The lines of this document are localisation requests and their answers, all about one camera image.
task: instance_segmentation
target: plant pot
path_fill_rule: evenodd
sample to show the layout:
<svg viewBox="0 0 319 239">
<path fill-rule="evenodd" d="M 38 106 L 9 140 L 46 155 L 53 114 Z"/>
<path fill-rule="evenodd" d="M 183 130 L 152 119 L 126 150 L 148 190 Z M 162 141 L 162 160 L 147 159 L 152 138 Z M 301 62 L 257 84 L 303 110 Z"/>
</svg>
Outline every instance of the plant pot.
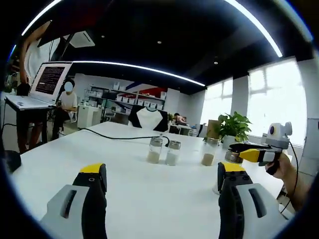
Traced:
<svg viewBox="0 0 319 239">
<path fill-rule="evenodd" d="M 229 145 L 236 143 L 235 136 L 225 135 L 223 138 L 223 149 L 229 149 Z"/>
</svg>

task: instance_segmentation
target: window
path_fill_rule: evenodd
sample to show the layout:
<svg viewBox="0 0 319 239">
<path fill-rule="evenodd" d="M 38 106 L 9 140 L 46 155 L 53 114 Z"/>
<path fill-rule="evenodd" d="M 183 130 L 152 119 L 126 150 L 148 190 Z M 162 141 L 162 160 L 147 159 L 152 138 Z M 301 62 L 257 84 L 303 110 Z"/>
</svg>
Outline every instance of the window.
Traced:
<svg viewBox="0 0 319 239">
<path fill-rule="evenodd" d="M 248 119 L 250 133 L 261 137 L 271 123 L 290 121 L 293 144 L 304 145 L 307 124 L 306 95 L 295 59 L 250 72 Z"/>
<path fill-rule="evenodd" d="M 210 119 L 217 120 L 220 114 L 230 114 L 232 94 L 232 79 L 209 86 L 205 93 L 200 123 L 208 123 Z"/>
</svg>

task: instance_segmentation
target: pants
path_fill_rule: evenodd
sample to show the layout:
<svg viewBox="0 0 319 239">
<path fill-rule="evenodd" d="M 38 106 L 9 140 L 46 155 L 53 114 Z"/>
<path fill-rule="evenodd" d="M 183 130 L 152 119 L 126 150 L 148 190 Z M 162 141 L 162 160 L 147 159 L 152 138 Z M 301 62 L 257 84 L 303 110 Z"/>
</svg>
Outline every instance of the pants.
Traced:
<svg viewBox="0 0 319 239">
<path fill-rule="evenodd" d="M 63 123 L 69 119 L 70 119 L 70 116 L 67 111 L 64 111 L 62 108 L 57 108 L 55 110 L 52 140 L 59 138 L 59 129 L 63 127 Z"/>
</svg>

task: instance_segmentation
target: laptop screen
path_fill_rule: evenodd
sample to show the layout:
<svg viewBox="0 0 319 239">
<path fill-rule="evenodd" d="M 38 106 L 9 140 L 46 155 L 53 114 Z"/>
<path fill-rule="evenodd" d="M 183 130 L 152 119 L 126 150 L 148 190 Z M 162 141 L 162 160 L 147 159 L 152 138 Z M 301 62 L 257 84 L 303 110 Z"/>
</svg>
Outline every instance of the laptop screen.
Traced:
<svg viewBox="0 0 319 239">
<path fill-rule="evenodd" d="M 72 62 L 43 63 L 36 74 L 29 96 L 55 104 L 71 65 Z"/>
</svg>

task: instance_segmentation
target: black ceiling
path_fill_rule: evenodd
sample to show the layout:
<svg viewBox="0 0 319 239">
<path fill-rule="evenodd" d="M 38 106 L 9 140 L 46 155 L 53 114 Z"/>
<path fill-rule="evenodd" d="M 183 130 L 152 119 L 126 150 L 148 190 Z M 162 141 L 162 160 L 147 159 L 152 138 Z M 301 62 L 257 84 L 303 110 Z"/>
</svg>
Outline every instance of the black ceiling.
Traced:
<svg viewBox="0 0 319 239">
<path fill-rule="evenodd" d="M 308 57 L 308 44 L 272 0 L 237 1 L 259 19 L 284 57 Z M 279 60 L 259 30 L 224 0 L 64 0 L 33 28 L 48 19 L 53 20 L 48 39 L 86 30 L 96 44 L 84 48 L 69 45 L 63 60 L 140 65 L 205 85 Z M 75 71 L 169 87 L 186 94 L 203 89 L 178 78 L 130 67 L 78 64 L 73 67 Z"/>
</svg>

